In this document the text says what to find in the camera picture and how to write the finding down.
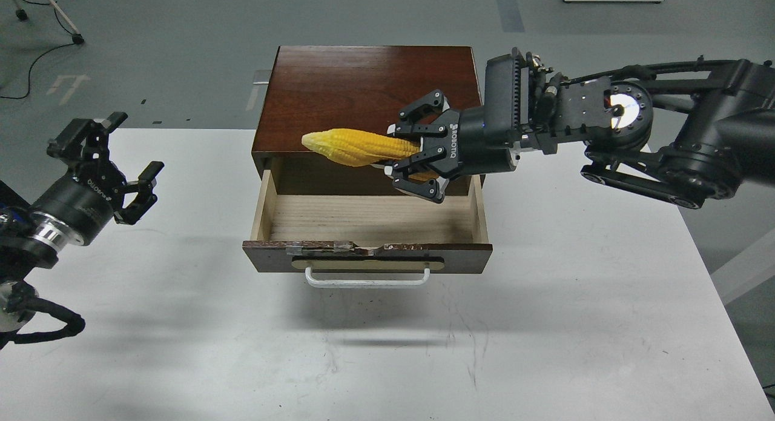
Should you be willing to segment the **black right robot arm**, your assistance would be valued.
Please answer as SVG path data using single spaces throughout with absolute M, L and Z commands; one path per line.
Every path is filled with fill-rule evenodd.
M 440 203 L 450 181 L 569 142 L 586 145 L 587 180 L 684 208 L 732 198 L 745 181 L 773 185 L 771 62 L 698 58 L 569 79 L 513 48 L 485 76 L 482 106 L 457 111 L 434 90 L 399 112 L 388 136 L 420 148 L 384 161 L 396 189 Z

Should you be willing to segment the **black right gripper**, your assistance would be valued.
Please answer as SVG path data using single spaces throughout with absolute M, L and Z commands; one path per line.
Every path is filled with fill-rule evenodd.
M 403 107 L 387 133 L 399 138 L 389 141 L 384 166 L 393 187 L 436 204 L 444 201 L 449 180 L 511 172 L 518 163 L 514 142 L 519 135 L 510 107 L 485 104 L 458 110 L 442 90 L 432 90 Z M 429 148 L 410 142 L 425 138 L 444 142 Z M 431 166 L 438 161 L 441 175 Z

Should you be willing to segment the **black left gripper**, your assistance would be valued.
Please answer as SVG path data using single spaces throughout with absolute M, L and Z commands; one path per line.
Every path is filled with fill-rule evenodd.
M 109 134 L 127 118 L 115 111 L 102 120 L 73 119 L 49 140 L 47 156 L 62 161 L 70 173 L 31 204 L 33 220 L 55 220 L 74 233 L 74 244 L 89 245 L 109 220 L 135 225 L 155 205 L 153 189 L 164 163 L 151 161 L 137 181 L 125 183 L 125 175 L 109 159 Z M 136 197 L 122 208 L 126 194 Z

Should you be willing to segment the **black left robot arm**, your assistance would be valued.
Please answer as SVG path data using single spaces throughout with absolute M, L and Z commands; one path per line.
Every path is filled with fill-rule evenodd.
M 109 136 L 127 113 L 75 119 L 51 139 L 47 154 L 67 170 L 33 203 L 2 184 L 2 344 L 44 343 L 77 336 L 85 319 L 39 297 L 25 278 L 51 269 L 66 245 L 89 245 L 111 220 L 134 225 L 157 202 L 153 189 L 163 162 L 152 161 L 128 181 L 109 159 Z

